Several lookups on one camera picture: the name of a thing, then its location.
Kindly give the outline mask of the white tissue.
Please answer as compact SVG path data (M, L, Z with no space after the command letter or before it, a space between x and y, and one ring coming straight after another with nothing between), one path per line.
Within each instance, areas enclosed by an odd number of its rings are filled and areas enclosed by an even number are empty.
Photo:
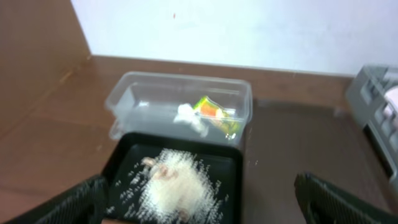
M201 138L208 135L208 126L201 121L201 116L192 108L191 104L185 103L178 106L177 115L174 117L174 123L183 123L189 125Z

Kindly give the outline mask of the green orange snack wrapper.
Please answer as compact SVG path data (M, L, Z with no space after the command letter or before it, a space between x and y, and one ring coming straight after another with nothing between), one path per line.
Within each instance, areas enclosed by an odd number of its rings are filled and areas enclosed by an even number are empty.
M194 112L210 120L210 123L226 135L226 139L234 139L241 125L227 113L227 110L208 96L202 97L194 106Z

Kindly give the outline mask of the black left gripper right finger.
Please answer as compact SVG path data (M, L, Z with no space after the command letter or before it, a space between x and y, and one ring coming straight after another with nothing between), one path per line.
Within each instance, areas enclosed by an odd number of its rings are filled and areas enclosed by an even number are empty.
M396 216L309 172L297 174L294 187L308 224L397 224Z

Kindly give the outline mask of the pink white small bowl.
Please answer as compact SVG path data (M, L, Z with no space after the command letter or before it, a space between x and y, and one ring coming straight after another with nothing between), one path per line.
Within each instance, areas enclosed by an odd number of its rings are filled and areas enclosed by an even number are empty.
M387 101L386 107L383 109L383 115L392 121L392 125L397 128L397 86L387 90L384 95Z

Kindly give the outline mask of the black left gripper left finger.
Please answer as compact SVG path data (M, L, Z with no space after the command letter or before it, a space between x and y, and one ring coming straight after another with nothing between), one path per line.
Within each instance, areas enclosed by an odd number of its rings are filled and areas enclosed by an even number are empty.
M94 175L6 224L100 224L109 198L108 181Z

